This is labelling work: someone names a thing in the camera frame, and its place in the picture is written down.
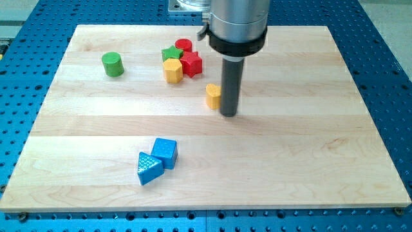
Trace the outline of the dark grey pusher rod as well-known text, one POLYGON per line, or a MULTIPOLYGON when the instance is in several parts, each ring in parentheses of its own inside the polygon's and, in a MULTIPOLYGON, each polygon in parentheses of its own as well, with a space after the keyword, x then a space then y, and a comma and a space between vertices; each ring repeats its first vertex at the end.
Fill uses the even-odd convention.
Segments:
POLYGON ((237 113, 243 65, 243 57, 222 57, 220 113, 225 117, 237 113))

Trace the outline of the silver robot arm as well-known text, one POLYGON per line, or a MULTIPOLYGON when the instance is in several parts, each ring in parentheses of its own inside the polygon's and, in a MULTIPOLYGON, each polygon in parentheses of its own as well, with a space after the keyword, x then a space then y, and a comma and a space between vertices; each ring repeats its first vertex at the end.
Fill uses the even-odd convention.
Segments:
POLYGON ((233 117, 238 102, 245 57, 265 44, 270 0, 212 0, 197 40, 222 55, 220 113, 233 117))

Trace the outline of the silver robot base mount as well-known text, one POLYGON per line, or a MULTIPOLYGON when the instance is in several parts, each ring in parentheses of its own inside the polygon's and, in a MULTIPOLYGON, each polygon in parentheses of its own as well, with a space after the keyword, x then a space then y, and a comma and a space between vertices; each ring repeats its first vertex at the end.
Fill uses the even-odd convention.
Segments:
POLYGON ((208 12, 211 0, 168 0, 169 15, 188 15, 208 12))

